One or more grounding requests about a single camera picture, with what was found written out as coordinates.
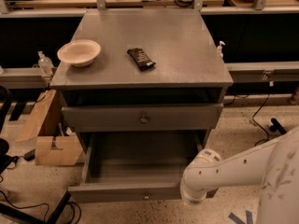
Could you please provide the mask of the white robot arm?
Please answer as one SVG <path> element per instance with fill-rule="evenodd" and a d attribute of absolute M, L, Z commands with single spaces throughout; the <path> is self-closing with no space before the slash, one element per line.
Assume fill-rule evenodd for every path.
<path fill-rule="evenodd" d="M 227 159 L 210 148 L 185 168 L 180 195 L 201 203 L 213 189 L 261 188 L 255 224 L 299 224 L 299 128 Z"/>

